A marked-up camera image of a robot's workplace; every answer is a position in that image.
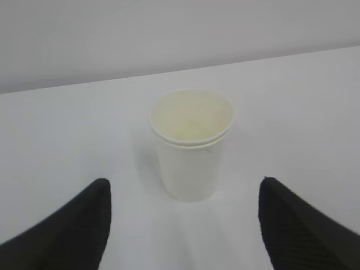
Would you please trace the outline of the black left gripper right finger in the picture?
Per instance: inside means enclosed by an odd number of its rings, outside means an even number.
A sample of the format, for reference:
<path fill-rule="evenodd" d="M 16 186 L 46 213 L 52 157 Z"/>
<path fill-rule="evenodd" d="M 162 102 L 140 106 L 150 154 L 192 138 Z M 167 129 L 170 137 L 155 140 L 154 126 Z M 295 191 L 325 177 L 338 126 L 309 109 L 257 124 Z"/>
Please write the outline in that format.
<path fill-rule="evenodd" d="M 274 269 L 359 269 L 359 234 L 275 178 L 260 184 L 258 219 Z"/>

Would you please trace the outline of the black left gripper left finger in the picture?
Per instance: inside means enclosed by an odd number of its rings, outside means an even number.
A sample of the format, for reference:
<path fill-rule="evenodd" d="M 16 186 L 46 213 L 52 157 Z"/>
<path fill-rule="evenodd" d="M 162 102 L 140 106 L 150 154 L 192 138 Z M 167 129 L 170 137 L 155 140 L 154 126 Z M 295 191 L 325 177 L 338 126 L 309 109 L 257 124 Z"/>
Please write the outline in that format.
<path fill-rule="evenodd" d="M 98 269 L 111 220 L 110 182 L 100 178 L 43 221 L 1 244 L 1 269 Z"/>

